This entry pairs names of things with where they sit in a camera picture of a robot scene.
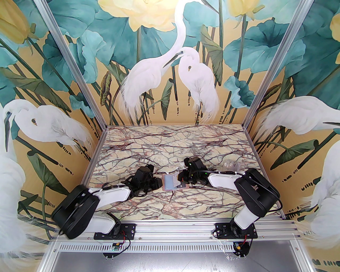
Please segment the mounting plate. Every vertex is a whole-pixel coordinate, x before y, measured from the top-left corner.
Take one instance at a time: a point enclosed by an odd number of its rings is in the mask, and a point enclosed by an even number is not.
[[[119,234],[115,237],[112,237],[110,234],[96,232],[93,236],[93,239],[94,240],[123,240],[124,236],[120,234],[122,231],[125,232],[126,236],[130,240],[133,240],[135,238],[136,224],[122,223],[120,225]]]
[[[230,229],[230,223],[215,223],[215,233],[217,239],[235,239]],[[244,230],[247,239],[257,239],[257,232],[254,223]]]

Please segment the egret beak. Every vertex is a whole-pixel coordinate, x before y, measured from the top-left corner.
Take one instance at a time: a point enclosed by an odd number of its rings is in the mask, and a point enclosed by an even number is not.
[[[336,123],[336,122],[322,122],[323,124],[327,124],[327,125],[337,125],[340,126],[340,123]]]
[[[215,12],[218,13],[218,11],[217,11],[212,5],[210,5],[210,4],[208,3],[207,0],[201,0],[201,1],[203,2],[203,4],[204,4],[205,6],[211,8],[213,11],[215,11]]]
[[[4,122],[5,122],[5,147],[6,147],[6,152],[8,152],[8,140],[10,138],[10,131],[11,131],[10,120],[9,120],[11,115],[12,115],[12,113],[6,115],[6,118],[4,120]]]
[[[176,53],[171,60],[169,60],[166,65],[163,66],[163,68],[167,65],[169,65],[170,63],[172,63],[179,55],[183,54],[183,52],[179,52],[179,53]]]

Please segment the marble surface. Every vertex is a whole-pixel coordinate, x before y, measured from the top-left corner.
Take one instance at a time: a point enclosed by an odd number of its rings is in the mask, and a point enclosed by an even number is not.
[[[164,125],[110,127],[89,187],[116,184],[140,166],[153,164],[155,176],[185,168],[186,157],[199,156],[208,168],[222,170],[225,160],[242,169],[259,165],[241,125]],[[232,217],[244,205],[235,191],[192,186],[178,191],[162,188],[142,198],[105,206],[119,219],[196,219]]]

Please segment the yellow flower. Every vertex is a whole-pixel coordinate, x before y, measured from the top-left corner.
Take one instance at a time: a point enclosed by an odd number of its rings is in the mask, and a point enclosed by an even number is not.
[[[340,41],[340,14],[336,14],[333,16],[332,21],[330,22],[329,28],[332,31],[333,39]],[[335,63],[340,64],[340,52],[338,53]]]
[[[254,19],[254,9],[257,7],[259,0],[228,0],[229,12],[231,16],[238,17],[247,15]]]
[[[133,31],[140,26],[170,31],[175,27],[178,0],[98,0],[100,7],[113,17],[128,17]]]
[[[16,44],[23,44],[31,37],[25,15],[13,0],[0,0],[0,32]]]

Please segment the painted wall mural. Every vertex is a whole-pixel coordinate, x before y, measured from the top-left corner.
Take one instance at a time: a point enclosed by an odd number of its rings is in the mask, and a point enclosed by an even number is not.
[[[340,1],[314,1],[248,131],[317,271],[340,270]]]
[[[148,125],[241,123],[298,2],[48,4],[107,123]],[[284,64],[304,52],[295,42]],[[58,56],[50,57],[70,81]],[[46,80],[63,89],[55,79]]]
[[[102,131],[33,1],[0,4],[0,267],[35,271]]]

